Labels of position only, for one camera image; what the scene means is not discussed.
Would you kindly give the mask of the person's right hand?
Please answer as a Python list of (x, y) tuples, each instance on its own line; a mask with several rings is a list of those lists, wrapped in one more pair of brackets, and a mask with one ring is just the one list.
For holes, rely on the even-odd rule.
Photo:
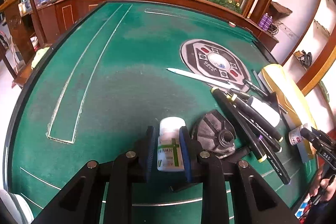
[(332, 184), (329, 184), (329, 178), (322, 178), (324, 172), (325, 171), (323, 166), (320, 166), (317, 175), (315, 176), (315, 179), (309, 189), (310, 197), (316, 196), (319, 188), (323, 188), (326, 190), (320, 199), (321, 202), (327, 202), (331, 200), (335, 193), (335, 180)]

